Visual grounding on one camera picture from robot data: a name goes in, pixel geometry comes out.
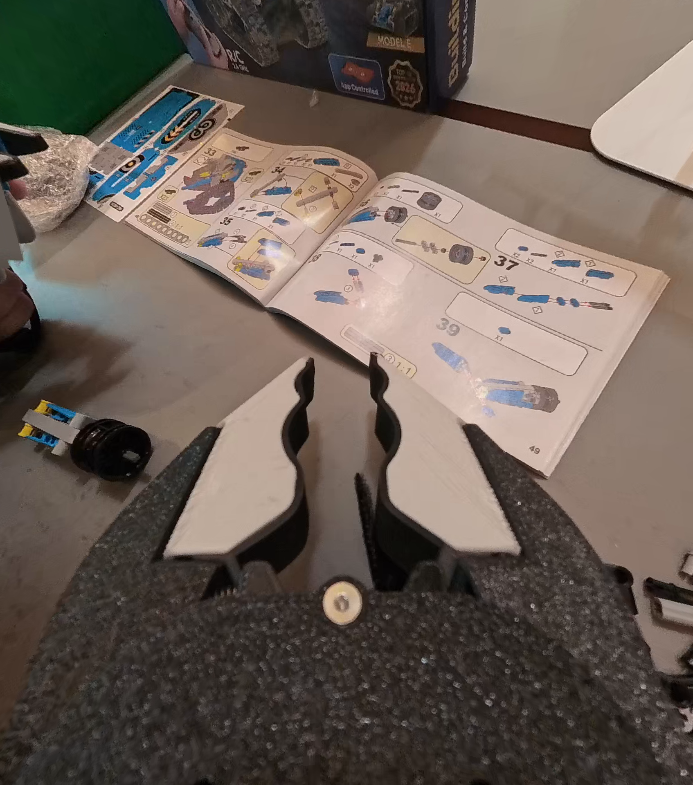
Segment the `dark blue toy box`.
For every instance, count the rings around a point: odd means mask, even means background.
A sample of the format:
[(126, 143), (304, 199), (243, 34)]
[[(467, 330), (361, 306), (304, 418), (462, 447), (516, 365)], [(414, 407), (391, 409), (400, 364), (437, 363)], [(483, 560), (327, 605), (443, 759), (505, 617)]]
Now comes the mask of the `dark blue toy box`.
[(474, 1), (161, 1), (197, 64), (413, 112), (466, 81)]

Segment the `white stand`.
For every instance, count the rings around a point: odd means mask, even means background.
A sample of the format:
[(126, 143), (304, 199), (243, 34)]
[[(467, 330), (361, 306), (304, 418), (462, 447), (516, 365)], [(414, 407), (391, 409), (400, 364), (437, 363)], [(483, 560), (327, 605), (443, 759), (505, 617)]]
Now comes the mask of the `white stand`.
[(609, 161), (693, 191), (693, 39), (603, 113), (590, 140)]

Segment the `building instruction manual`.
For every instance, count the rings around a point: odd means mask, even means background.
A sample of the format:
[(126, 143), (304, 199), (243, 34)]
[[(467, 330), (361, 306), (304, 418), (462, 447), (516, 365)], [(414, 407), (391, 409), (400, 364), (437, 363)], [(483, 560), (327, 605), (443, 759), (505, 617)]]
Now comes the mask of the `building instruction manual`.
[(227, 130), (158, 156), (126, 223), (549, 477), (666, 289), (413, 173)]

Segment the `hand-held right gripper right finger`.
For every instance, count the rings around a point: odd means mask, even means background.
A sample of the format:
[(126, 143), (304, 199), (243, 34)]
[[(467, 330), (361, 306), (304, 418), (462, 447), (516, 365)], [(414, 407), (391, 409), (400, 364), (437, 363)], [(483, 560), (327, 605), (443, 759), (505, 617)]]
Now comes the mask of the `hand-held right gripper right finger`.
[(520, 554), (465, 423), (372, 353), (369, 387), (383, 450), (376, 534), (387, 556)]

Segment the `green panel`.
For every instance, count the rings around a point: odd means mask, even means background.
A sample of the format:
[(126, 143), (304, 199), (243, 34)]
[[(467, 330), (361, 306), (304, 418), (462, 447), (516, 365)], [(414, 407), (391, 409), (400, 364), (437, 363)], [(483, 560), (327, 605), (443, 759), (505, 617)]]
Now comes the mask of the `green panel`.
[(85, 134), (183, 55), (157, 1), (0, 1), (0, 122)]

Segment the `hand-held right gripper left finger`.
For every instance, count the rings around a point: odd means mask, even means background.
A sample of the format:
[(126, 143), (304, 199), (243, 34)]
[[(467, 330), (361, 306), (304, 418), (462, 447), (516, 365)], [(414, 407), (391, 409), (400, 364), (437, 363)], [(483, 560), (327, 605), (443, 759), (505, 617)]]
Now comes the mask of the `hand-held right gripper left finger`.
[(301, 358), (217, 426), (218, 434), (164, 546), (165, 560), (238, 561), (293, 510), (302, 486), (292, 424), (313, 397)]

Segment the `grey desk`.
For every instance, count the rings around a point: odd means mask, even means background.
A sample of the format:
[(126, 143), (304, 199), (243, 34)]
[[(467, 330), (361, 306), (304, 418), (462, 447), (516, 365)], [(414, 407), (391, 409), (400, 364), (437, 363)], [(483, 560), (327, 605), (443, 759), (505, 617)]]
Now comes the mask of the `grey desk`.
[[(583, 148), (188, 65), (139, 93), (101, 141), (167, 84), (242, 103), (232, 127), (275, 144), (337, 148), (380, 177), (409, 172), (560, 239), (670, 279), (551, 478), (542, 481), (606, 562), (674, 582), (693, 547), (693, 196)], [(382, 450), (360, 363), (132, 229), (80, 207), (28, 249), (18, 272), (46, 335), (0, 358), (0, 731), (77, 566), (121, 509), (203, 428), (301, 357), (313, 357), (310, 507), (289, 591), (370, 573), (353, 477), (374, 487)], [(108, 482), (18, 437), (48, 400), (145, 430), (153, 456)]]

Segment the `blue sticker sheet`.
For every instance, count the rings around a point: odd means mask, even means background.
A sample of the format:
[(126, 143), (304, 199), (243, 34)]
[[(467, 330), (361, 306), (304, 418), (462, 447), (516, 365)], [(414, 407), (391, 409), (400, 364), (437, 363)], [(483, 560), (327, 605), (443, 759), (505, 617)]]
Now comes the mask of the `blue sticker sheet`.
[(88, 165), (86, 202), (123, 221), (243, 109), (240, 103), (168, 86), (99, 146)]

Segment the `toy wheel block assembly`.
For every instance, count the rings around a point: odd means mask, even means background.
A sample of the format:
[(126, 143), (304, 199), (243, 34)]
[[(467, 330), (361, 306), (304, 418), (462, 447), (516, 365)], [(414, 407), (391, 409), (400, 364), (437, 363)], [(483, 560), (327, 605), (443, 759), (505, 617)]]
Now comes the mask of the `toy wheel block assembly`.
[(25, 412), (18, 437), (50, 455), (68, 456), (81, 471), (108, 482), (134, 480), (153, 456), (152, 440), (142, 428), (45, 399)]

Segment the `crumpled clear plastic wrap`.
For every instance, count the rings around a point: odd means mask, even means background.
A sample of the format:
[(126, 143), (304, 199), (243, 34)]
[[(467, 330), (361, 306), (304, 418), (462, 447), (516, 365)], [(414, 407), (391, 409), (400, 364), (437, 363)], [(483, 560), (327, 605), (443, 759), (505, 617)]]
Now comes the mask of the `crumpled clear plastic wrap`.
[(22, 155), (27, 168), (26, 197), (20, 205), (37, 235), (56, 229), (73, 213), (85, 197), (89, 185), (89, 164), (98, 147), (89, 138), (44, 126), (23, 126), (37, 132), (47, 150)]

